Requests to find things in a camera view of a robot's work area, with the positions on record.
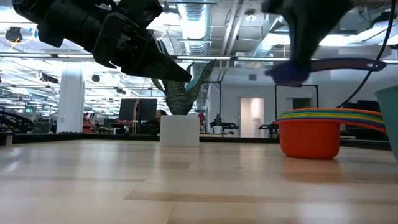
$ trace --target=white cube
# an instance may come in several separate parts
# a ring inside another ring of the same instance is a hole
[[[163,116],[160,122],[160,145],[198,147],[200,120],[196,116]]]

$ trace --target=doorway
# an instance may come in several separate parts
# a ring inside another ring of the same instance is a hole
[[[310,98],[293,98],[293,110],[312,107],[312,99]]]
[[[264,99],[241,98],[240,133],[243,138],[263,138],[259,127],[264,124]]]

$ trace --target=purple object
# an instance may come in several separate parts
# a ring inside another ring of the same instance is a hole
[[[288,61],[276,66],[272,70],[266,71],[267,76],[271,76],[277,85],[300,86],[305,82],[311,72],[319,72],[334,69],[355,69],[378,72],[386,67],[386,63],[380,60],[367,58],[334,58],[312,60],[311,69],[297,68],[293,61]]]

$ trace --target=black cable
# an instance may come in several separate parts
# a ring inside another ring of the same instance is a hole
[[[366,19],[364,17],[364,15],[362,15],[362,13],[359,13],[359,15],[362,17],[363,20],[365,20],[366,22],[373,22],[372,20]]]
[[[391,1],[391,13],[390,13],[390,18],[389,18],[389,22],[388,22],[388,28],[387,28],[387,31],[386,31],[386,37],[384,38],[383,45],[381,46],[379,55],[377,55],[376,60],[380,60],[381,56],[384,53],[384,49],[386,49],[388,39],[390,38],[390,33],[391,33],[391,29],[392,29],[392,23],[394,22],[395,14],[396,14],[396,0],[392,0]],[[359,93],[359,91],[361,91],[362,87],[365,85],[365,83],[367,82],[367,80],[371,76],[372,72],[373,72],[372,70],[368,72],[368,74],[365,76],[364,80],[359,85],[359,87],[354,91],[354,93],[346,101],[344,101],[344,103],[340,104],[337,108],[341,108],[345,104],[349,103],[354,98],[354,96],[357,95]]]

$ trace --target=cable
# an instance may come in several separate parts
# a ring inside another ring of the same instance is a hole
[[[394,22],[394,17],[396,14],[396,0],[391,0],[391,13],[390,13],[390,18],[389,18],[389,22],[388,22],[388,28],[386,31],[386,37],[384,38],[383,41],[383,45],[381,46],[379,55],[377,55],[376,60],[380,60],[381,56],[384,53],[384,49],[386,49],[387,46],[387,42],[390,38],[390,33],[391,33],[391,29],[392,29],[392,23]],[[348,97],[347,100],[345,100],[342,104],[340,104],[337,108],[341,108],[343,107],[345,104],[349,103],[355,95],[357,95],[359,93],[359,91],[361,91],[362,87],[365,85],[365,83],[367,82],[367,80],[369,79],[369,77],[372,74],[372,70],[370,70],[368,72],[368,74],[365,76],[364,80],[362,81],[362,83],[359,85],[359,87],[354,91],[354,93]]]
[[[14,48],[14,46],[17,44],[18,40],[19,40],[19,37],[17,38],[17,40],[16,40],[14,43],[12,43],[12,46],[10,47],[10,49],[8,49],[7,52],[11,52],[11,50],[12,50],[12,49]]]
[[[366,22],[372,22],[372,20],[366,19],[361,12],[358,13],[358,15],[360,15],[362,19],[365,20]]]
[[[141,91],[140,91],[140,93],[139,93],[139,96],[142,95],[142,91],[144,90],[146,80],[147,80],[147,79],[144,78],[144,81],[142,82],[142,88],[141,88]],[[133,125],[133,128],[134,128],[134,134],[137,133],[136,113],[137,113],[137,106],[138,106],[139,100],[140,100],[140,99],[137,99],[137,100],[136,100],[136,104],[134,105],[134,114],[133,114],[133,116],[132,116],[132,125]]]
[[[163,37],[166,35],[166,33],[167,33],[167,28],[166,27],[164,27],[164,32],[163,32],[163,35],[158,39],[158,40],[162,40],[163,39]]]

